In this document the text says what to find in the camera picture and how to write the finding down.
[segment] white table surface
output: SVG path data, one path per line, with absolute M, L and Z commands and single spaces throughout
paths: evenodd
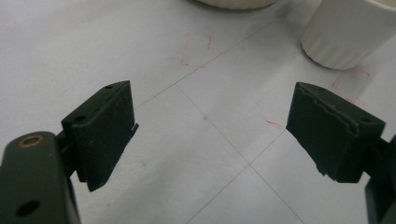
M 227 11 L 190 0 L 0 1 L 0 154 L 107 84 L 131 80 L 140 128 L 109 182 L 75 186 L 83 224 L 367 223 L 357 185 L 323 177 L 285 131 L 297 81 L 396 133 L 396 38 L 357 68 L 310 61 L 318 0 Z

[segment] white bowl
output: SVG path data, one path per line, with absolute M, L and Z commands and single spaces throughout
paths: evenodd
M 257 7 L 266 7 L 277 0 L 197 0 L 206 3 L 212 7 L 221 7 L 228 9 L 253 9 Z

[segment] white cup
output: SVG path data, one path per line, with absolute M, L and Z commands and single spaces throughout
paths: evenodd
M 315 62 L 348 69 L 395 34 L 396 0 L 323 0 L 301 43 Z

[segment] red scribble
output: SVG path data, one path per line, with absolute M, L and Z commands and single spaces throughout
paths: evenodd
M 212 36 L 208 35 L 207 38 L 209 39 L 207 40 L 206 50 L 210 50 L 210 47 L 212 46 Z
M 189 44 L 190 44 L 190 38 L 186 40 L 186 43 L 184 44 L 184 49 L 187 49 L 189 47 Z
M 361 101 L 361 97 L 363 96 L 363 94 L 364 94 L 364 88 L 361 88 L 361 90 L 359 91 L 358 96 L 356 97 L 356 99 L 352 103 L 354 105 L 357 105 Z
M 275 123 L 275 122 L 273 122 L 273 121 L 271 121 L 271 120 L 268 120 L 268 119 L 266 119 L 265 121 L 267 121 L 267 123 L 271 124 L 272 126 L 278 128 L 279 130 L 282 130 L 282 129 L 283 129 L 282 125 L 280 125 L 280 124 L 278 124 L 278 123 Z
M 341 77 L 342 76 L 343 76 L 343 73 L 340 73 L 339 76 L 337 77 L 337 79 L 332 84 L 332 90 L 334 90 L 334 91 L 338 90 L 338 86 L 340 85 L 340 81 L 341 81 Z
M 180 64 L 181 64 L 181 65 L 184 65 L 184 66 L 190 66 L 189 63 L 187 63 L 186 61 L 184 61 L 184 58 L 182 58 L 182 59 L 180 60 Z

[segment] screw hole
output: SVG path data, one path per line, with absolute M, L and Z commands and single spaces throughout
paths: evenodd
M 40 144 L 40 142 L 44 139 L 42 135 L 30 135 L 23 138 L 19 143 L 19 147 L 34 147 Z
M 75 117 L 75 121 L 77 121 L 77 122 L 82 122 L 82 121 L 84 121 L 86 118 L 85 118 L 85 116 L 78 116 L 78 117 Z
M 24 203 L 18 208 L 17 217 L 27 217 L 35 212 L 38 207 L 40 207 L 39 201 L 30 201 L 28 203 Z
M 364 123 L 370 123 L 371 122 L 371 120 L 367 119 L 367 118 L 361 119 L 361 121 L 363 121 Z

